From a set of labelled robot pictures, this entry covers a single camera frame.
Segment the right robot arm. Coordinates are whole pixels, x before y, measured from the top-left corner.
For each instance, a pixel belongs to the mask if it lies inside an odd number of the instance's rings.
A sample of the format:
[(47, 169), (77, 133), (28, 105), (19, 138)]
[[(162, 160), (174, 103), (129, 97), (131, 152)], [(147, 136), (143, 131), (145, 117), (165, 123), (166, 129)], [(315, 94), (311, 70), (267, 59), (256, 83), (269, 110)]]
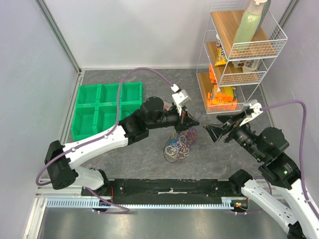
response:
[(237, 115), (217, 116), (220, 124), (203, 124), (214, 142), (235, 140), (261, 163), (259, 171), (279, 190), (288, 207), (261, 189), (256, 180), (241, 169), (229, 178), (228, 190), (234, 196), (245, 195), (267, 212), (287, 233), (289, 239), (319, 237), (318, 208), (303, 191), (301, 168), (284, 151), (289, 147), (284, 134), (275, 127), (265, 128), (259, 135), (251, 131), (250, 121), (261, 113), (247, 110)]

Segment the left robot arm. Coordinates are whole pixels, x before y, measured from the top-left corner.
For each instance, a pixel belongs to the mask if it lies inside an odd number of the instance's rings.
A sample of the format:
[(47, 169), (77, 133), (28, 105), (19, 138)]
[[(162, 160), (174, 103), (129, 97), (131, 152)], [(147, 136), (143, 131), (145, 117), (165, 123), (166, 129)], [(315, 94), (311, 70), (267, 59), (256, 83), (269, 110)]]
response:
[(165, 110), (162, 99), (150, 97), (112, 128), (73, 143), (62, 145), (58, 140), (52, 142), (45, 158), (50, 183), (55, 190), (77, 185), (104, 196), (110, 188), (105, 172), (84, 168), (84, 162), (141, 141), (149, 136), (151, 129), (172, 126), (175, 131), (181, 132), (198, 125), (199, 121), (188, 113), (186, 107), (171, 105)]

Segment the yellow snack pack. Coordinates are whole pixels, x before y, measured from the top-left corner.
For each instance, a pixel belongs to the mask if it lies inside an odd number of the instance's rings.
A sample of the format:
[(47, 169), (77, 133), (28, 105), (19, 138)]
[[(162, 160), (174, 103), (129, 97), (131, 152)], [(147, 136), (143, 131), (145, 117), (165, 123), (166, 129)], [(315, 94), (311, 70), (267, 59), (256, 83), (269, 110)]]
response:
[(216, 92), (216, 97), (222, 101), (233, 102), (236, 100), (236, 88), (231, 86), (220, 87)]

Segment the small grey red box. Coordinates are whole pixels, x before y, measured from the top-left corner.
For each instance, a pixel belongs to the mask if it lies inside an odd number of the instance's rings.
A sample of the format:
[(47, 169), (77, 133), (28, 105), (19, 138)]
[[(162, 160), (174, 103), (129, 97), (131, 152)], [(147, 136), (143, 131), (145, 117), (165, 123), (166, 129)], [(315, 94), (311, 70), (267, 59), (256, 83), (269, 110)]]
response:
[(169, 112), (169, 111), (172, 111), (172, 110), (176, 109), (174, 102), (168, 103), (168, 102), (164, 101), (163, 103), (164, 103), (163, 110), (165, 112)]

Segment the orange snack box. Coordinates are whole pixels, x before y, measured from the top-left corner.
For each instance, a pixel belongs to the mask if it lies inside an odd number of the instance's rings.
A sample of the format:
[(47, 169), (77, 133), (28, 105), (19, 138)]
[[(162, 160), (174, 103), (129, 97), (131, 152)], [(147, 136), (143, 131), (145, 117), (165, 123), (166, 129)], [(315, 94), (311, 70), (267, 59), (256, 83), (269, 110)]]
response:
[(235, 110), (237, 108), (236, 87), (218, 87), (214, 84), (212, 90), (207, 93), (207, 105), (222, 111)]

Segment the white snack package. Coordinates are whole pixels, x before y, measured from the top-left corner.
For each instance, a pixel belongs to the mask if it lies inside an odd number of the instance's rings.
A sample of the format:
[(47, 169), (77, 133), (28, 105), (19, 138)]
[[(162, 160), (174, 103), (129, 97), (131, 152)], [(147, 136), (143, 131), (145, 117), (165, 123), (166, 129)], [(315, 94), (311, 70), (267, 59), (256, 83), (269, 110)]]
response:
[(232, 61), (234, 68), (241, 68), (243, 73), (250, 73), (257, 71), (260, 59), (250, 59), (244, 61)]

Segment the yellow snack bag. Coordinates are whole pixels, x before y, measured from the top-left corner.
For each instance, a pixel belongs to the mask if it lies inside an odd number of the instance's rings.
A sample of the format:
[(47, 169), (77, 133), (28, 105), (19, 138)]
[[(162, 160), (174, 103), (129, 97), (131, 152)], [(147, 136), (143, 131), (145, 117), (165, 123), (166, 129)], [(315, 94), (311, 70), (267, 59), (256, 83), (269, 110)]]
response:
[(214, 66), (222, 66), (227, 64), (227, 57), (222, 47), (216, 48), (216, 62)]

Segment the green compartment tray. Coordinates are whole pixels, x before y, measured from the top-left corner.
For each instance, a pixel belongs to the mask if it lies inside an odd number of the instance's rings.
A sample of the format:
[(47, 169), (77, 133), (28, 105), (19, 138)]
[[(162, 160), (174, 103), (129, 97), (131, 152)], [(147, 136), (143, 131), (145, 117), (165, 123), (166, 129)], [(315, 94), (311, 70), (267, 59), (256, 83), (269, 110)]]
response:
[(84, 85), (78, 89), (71, 133), (79, 141), (105, 131), (130, 116), (143, 103), (143, 83), (124, 83), (117, 104), (119, 84)]

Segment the green spray bottle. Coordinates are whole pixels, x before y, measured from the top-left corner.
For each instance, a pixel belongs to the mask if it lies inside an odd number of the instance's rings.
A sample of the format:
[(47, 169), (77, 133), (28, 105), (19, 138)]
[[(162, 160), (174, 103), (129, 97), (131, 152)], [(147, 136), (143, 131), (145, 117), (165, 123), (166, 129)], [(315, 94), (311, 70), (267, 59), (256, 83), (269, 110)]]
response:
[(252, 38), (260, 29), (270, 4), (270, 0), (248, 1), (233, 40), (234, 50), (244, 51), (248, 48), (248, 43), (252, 41)]

